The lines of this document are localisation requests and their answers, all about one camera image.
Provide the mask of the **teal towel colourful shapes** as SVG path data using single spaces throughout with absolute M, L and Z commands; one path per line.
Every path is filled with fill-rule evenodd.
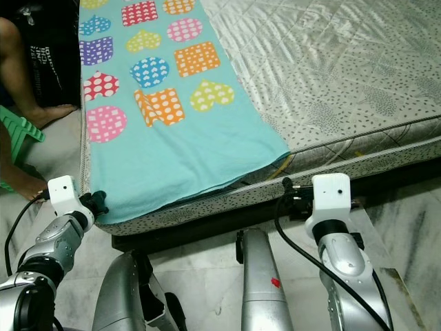
M 201 0 L 80 0 L 90 188 L 101 225 L 227 187 L 289 154 L 261 119 Z

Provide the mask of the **dark bed base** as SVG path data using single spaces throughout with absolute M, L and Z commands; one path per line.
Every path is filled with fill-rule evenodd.
M 362 179 L 354 179 L 351 182 L 352 196 L 371 196 L 385 190 L 413 185 L 435 177 L 441 177 L 441 157 L 394 168 Z M 129 236 L 113 234 L 111 246 L 120 252 L 135 250 L 151 254 L 165 251 L 173 247 L 187 245 L 187 243 L 208 239 L 217 236 L 217 234 L 270 221 L 275 215 L 275 205 L 276 199 L 271 199 L 271 201 L 258 203 L 248 208 L 221 212 L 165 229 L 129 234 Z

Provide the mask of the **silver left robot leg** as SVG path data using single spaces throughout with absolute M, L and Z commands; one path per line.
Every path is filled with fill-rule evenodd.
M 176 295 L 164 291 L 148 255 L 129 251 L 107 269 L 96 302 L 92 331 L 187 331 Z

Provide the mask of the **silver robot leg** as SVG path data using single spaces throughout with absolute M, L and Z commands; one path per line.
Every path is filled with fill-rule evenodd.
M 268 234 L 261 229 L 240 230 L 236 259 L 245 266 L 242 331 L 295 331 Z
M 148 255 L 129 251 L 107 269 L 96 302 L 92 331 L 187 331 L 176 295 L 164 291 Z

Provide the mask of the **green plastic stool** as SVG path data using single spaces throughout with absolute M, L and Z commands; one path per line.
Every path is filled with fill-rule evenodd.
M 14 190 L 26 199 L 33 199 L 44 186 L 41 179 L 35 179 L 16 164 L 16 158 L 24 145 L 25 138 L 43 141 L 44 134 L 34 124 L 0 106 L 1 143 L 0 176 L 3 188 Z

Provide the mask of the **silver right robot leg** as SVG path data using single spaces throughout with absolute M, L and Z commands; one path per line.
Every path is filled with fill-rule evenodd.
M 245 266 L 242 331 L 295 331 L 268 234 L 261 229 L 240 230 L 236 259 Z

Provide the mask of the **grey quilted mattress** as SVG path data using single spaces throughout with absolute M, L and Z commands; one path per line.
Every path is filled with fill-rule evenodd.
M 201 3 L 289 154 L 125 223 L 99 217 L 102 230 L 139 234 L 270 201 L 284 177 L 298 185 L 329 172 L 359 179 L 441 157 L 441 0 Z

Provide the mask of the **black bag white print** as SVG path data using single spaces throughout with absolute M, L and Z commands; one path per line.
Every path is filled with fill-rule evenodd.
M 13 13 L 28 51 L 38 104 L 79 107 L 79 0 L 20 0 Z

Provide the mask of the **seated person grey shorts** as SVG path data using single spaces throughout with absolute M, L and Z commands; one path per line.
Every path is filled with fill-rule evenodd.
M 28 72 L 24 42 L 18 28 L 8 19 L 0 18 L 0 82 L 14 104 L 33 126 L 42 129 L 54 120 L 63 119 L 76 110 L 70 104 L 42 108 L 34 96 Z M 33 177 L 18 168 L 12 160 L 12 141 L 5 126 L 1 126 L 0 179 L 23 196 L 34 201 L 48 188 L 43 179 Z

